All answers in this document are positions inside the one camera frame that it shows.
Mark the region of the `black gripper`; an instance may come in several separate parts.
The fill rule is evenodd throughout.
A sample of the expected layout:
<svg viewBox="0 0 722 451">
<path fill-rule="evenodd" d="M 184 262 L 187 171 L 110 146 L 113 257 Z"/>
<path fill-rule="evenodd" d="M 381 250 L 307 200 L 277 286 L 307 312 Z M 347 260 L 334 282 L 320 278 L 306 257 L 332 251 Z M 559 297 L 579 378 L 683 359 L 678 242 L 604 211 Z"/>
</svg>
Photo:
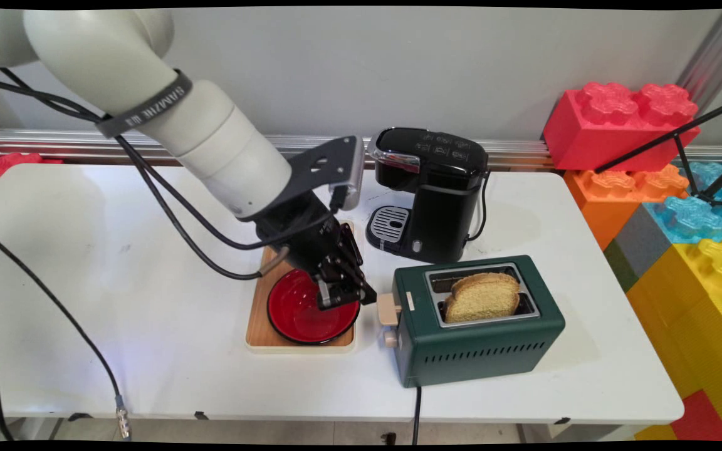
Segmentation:
<svg viewBox="0 0 722 451">
<path fill-rule="evenodd" d="M 286 261 L 315 280 L 319 310 L 357 302 L 370 305 L 377 301 L 377 292 L 362 271 L 363 258 L 350 225 L 339 225 L 313 192 L 264 209 L 255 215 L 254 223 L 258 239 L 262 241 L 287 236 L 283 242 L 268 246 L 275 252 L 288 247 Z"/>
</svg>

